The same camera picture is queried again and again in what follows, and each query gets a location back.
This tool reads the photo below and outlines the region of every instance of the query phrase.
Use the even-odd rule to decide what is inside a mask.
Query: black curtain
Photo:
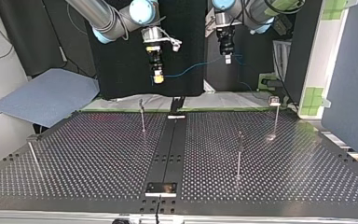
[[[108,0],[117,9],[131,0]],[[206,0],[161,0],[159,10],[162,28],[181,40],[179,52],[172,52],[170,43],[163,47],[164,74],[177,75],[196,63],[205,62]],[[104,45],[98,42],[88,27],[89,42],[100,81],[101,95],[115,99],[134,94],[155,93],[165,96],[198,96],[203,93],[205,66],[198,66],[180,77],[167,77],[160,85],[153,84],[152,72],[141,31],[130,33],[130,39]]]
[[[28,76],[65,66],[42,0],[0,0],[0,14]]]

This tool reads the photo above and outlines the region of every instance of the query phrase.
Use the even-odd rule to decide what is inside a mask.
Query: metal rod
[[[241,154],[243,152],[243,135],[242,132],[238,133],[238,162],[237,162],[237,180],[241,180]]]
[[[241,179],[241,152],[238,152],[237,179]]]
[[[146,132],[146,127],[145,127],[145,108],[143,105],[144,100],[140,99],[139,100],[139,107],[141,107],[141,118],[142,118],[142,132]]]
[[[277,106],[277,114],[276,114],[276,117],[275,117],[275,125],[274,125],[274,135],[275,136],[276,136],[276,133],[277,133],[278,117],[279,117],[279,106]]]
[[[32,145],[31,142],[28,142],[28,146],[31,149],[32,156],[34,157],[34,162],[36,163],[36,166],[37,166],[37,169],[39,170],[40,176],[42,176],[42,178],[43,178],[42,169],[40,169],[39,161],[37,160],[36,153],[34,152],[34,146]]]
[[[112,22],[113,14],[104,0],[66,0],[94,28],[104,29]]]

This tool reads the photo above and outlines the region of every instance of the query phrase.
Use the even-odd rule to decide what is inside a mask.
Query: black panel
[[[270,28],[262,35],[251,35],[247,27],[235,29],[235,50],[243,56],[237,59],[240,62],[233,58],[232,64],[226,64],[222,58],[207,66],[207,80],[217,91],[249,91],[240,82],[246,82],[255,90],[259,75],[274,71],[272,46],[273,40],[279,38],[275,30]],[[208,37],[208,62],[220,57],[219,45],[216,33],[212,33]]]
[[[64,66],[59,42],[41,0],[0,0],[0,14],[28,76]]]
[[[69,7],[71,23],[67,3],[63,0],[43,0],[46,5],[46,11],[51,17],[52,24],[60,40],[65,56],[78,64],[81,70],[77,71],[74,64],[68,63],[65,69],[93,77],[95,75],[94,61],[90,48],[89,37],[86,33],[85,20],[72,7]]]
[[[117,9],[131,1],[107,1]],[[204,32],[206,1],[160,1],[160,15],[167,16],[162,28],[180,39],[183,46],[172,52],[171,44],[164,45],[165,75],[177,75],[195,63],[205,61]],[[101,94],[105,99],[140,93],[156,93],[166,96],[198,96],[203,92],[204,67],[195,68],[182,77],[166,78],[161,85],[152,83],[148,58],[140,30],[130,34],[130,39],[118,39],[108,45],[101,44],[90,34],[89,41],[100,80]]]
[[[323,1],[306,1],[296,17],[296,26],[285,78],[286,88],[295,103],[299,103],[301,99]]]
[[[331,83],[322,124],[358,152],[358,5],[350,9]]]

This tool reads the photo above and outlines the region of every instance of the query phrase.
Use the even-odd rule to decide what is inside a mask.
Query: gray surface
[[[0,112],[50,128],[98,92],[95,79],[50,69],[0,100]]]
[[[183,174],[177,175],[182,187],[175,214],[358,217],[358,162],[285,112],[276,139],[267,140],[274,114],[187,115],[183,151],[171,152],[185,155]],[[245,150],[237,181],[239,131]]]
[[[32,143],[40,171],[28,147],[0,162],[0,209],[139,212],[165,117],[75,116]]]
[[[266,140],[274,115],[147,114],[144,138],[138,113],[79,114],[33,142],[43,178],[29,148],[0,162],[0,210],[153,214],[143,190],[163,177],[179,191],[160,214],[358,218],[358,162],[288,112]]]
[[[310,64],[316,30],[324,0],[306,1],[296,16],[296,26],[284,83],[295,103],[300,102]]]
[[[348,15],[327,99],[323,126],[358,152],[358,5]]]

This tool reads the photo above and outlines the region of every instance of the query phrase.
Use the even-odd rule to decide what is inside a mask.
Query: black backdrop
[[[117,9],[131,0],[108,0]],[[177,75],[195,63],[205,62],[206,0],[160,0],[161,26],[172,37],[183,42],[179,52],[170,43],[163,47],[164,74]],[[141,31],[130,33],[130,39],[118,39],[104,45],[91,34],[89,42],[97,71],[101,96],[115,99],[134,94],[155,93],[165,96],[198,96],[203,93],[204,66],[198,66],[181,77],[167,77],[160,85],[152,83],[148,58]]]

